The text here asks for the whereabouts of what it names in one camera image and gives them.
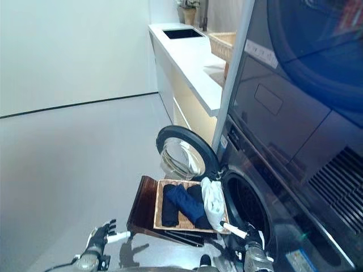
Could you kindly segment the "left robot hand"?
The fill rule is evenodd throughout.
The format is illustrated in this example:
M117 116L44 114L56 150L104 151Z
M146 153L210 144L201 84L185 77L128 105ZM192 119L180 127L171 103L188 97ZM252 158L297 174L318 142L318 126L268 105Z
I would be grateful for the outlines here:
M107 244L115 243L131 237L130 231L116 232L116 219L96 227L89 235L86 250L104 250Z

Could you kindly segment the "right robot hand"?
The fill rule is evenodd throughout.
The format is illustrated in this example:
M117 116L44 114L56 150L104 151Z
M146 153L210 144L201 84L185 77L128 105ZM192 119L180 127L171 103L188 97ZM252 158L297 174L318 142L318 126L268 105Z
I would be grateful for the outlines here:
M262 231L257 230L251 223L247 222L245 224L245 230L242 230L236 226L231 225L230 223L227 223L225 221L220 221L221 227L227 229L235 236L246 240L246 243L248 245L250 244L257 244L261 246L262 249L264 249L265 246L265 240L264 235Z

